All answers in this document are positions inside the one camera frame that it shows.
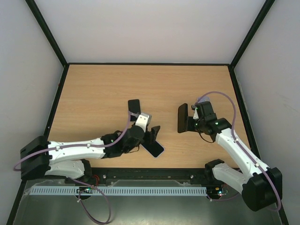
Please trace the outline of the black bare phone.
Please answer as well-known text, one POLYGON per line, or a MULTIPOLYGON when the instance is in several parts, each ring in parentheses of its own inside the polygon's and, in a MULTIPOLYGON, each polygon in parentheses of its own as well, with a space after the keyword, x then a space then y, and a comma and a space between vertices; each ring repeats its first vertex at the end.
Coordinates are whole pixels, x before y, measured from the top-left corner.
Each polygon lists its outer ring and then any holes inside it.
POLYGON ((140 108, 140 100, 139 99, 131 99, 128 100, 128 110, 130 112, 131 121, 137 119, 138 115, 141 113, 140 108))

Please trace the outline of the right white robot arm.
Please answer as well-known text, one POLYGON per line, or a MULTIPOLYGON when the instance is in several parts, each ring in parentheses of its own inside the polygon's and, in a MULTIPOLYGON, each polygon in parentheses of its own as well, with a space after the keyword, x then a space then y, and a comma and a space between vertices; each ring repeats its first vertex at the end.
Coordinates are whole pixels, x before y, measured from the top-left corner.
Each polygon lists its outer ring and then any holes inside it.
POLYGON ((260 160, 236 135, 233 124, 225 118, 217 118, 210 101, 193 105, 193 116, 188 115, 188 105, 178 109, 178 132, 197 132, 211 137, 212 143, 221 146, 234 160, 239 170, 216 159, 205 165, 204 177, 208 183, 218 180, 241 194, 244 203, 258 211, 272 204, 281 208, 282 173, 260 160))

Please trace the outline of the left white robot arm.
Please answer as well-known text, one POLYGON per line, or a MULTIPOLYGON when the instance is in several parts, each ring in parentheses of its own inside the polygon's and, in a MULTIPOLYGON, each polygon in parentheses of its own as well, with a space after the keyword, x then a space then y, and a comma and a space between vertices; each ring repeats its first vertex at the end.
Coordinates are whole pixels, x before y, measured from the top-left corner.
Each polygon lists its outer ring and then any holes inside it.
POLYGON ((39 136, 20 150, 22 180, 44 176, 61 176, 78 179, 91 176, 89 159, 116 158, 133 153, 143 147, 154 158, 164 152, 156 137, 160 126, 143 130, 133 125, 125 131, 115 131, 100 138, 82 142, 50 142, 39 136))

